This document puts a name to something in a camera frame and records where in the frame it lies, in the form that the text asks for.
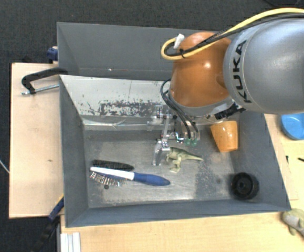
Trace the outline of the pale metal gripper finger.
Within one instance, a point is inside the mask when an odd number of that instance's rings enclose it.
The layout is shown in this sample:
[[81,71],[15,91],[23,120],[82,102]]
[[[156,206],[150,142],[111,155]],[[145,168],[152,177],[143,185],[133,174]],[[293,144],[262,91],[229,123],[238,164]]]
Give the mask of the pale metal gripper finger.
[[168,141],[162,141],[161,142],[161,160],[165,160],[166,156],[168,155],[170,151],[170,146],[168,144]]
[[155,144],[155,146],[154,146],[154,153],[153,153],[152,165],[154,165],[154,166],[160,165],[161,153],[162,153],[162,144],[161,144],[161,140],[157,140],[157,141],[156,141],[156,144]]

